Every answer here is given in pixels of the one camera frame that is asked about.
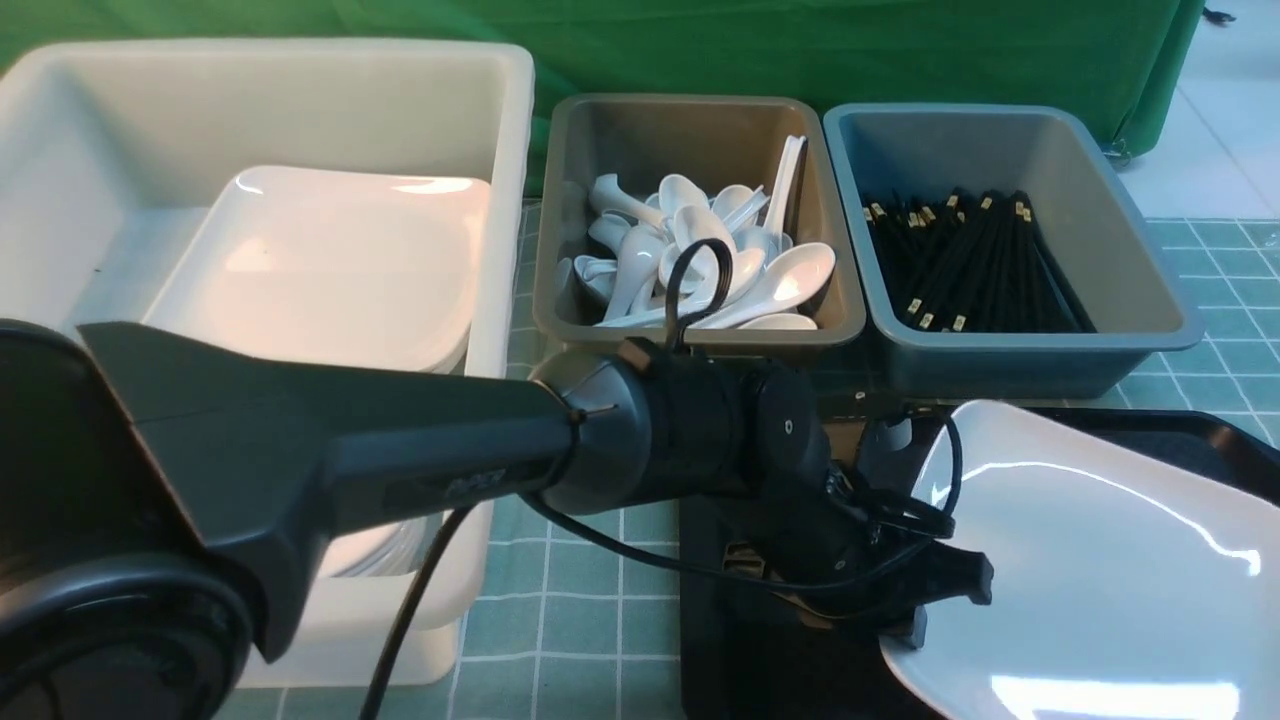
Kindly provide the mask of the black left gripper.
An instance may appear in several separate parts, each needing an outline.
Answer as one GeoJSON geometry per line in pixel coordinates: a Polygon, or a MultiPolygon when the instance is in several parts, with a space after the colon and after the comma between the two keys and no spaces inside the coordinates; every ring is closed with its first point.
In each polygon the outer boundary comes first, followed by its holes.
{"type": "Polygon", "coordinates": [[[879,632],[892,650],[924,646],[929,603],[993,600],[988,557],[948,544],[951,501],[934,506],[828,465],[724,471],[719,505],[733,534],[721,565],[727,578],[812,616],[879,632]]]}

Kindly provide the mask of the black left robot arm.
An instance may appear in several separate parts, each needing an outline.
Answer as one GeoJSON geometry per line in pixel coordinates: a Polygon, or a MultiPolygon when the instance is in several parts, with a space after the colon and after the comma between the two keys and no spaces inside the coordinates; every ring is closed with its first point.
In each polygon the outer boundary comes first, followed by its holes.
{"type": "Polygon", "coordinates": [[[462,521],[520,497],[653,568],[923,646],[995,570],[942,507],[833,459],[809,379],[632,337],[526,380],[251,357],[133,322],[3,322],[3,716],[210,719],[291,647],[340,537],[445,520],[372,671],[374,719],[462,521]]]}

